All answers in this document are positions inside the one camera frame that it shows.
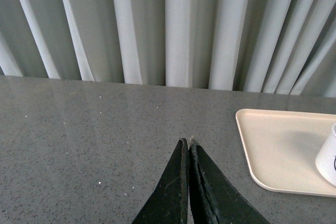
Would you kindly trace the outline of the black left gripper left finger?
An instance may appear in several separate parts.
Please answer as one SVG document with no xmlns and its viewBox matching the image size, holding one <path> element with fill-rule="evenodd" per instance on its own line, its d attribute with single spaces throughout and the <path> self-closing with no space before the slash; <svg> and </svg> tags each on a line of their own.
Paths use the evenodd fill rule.
<svg viewBox="0 0 336 224">
<path fill-rule="evenodd" d="M 178 141 L 162 176 L 133 223 L 187 223 L 190 156 Z"/>
</svg>

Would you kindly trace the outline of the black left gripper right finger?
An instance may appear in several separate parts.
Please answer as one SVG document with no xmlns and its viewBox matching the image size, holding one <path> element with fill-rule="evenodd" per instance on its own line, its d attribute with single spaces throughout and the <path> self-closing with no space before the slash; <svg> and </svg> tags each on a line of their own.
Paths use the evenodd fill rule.
<svg viewBox="0 0 336 224">
<path fill-rule="evenodd" d="M 190 139 L 190 207 L 194 223 L 268 223 L 197 143 Z"/>
</svg>

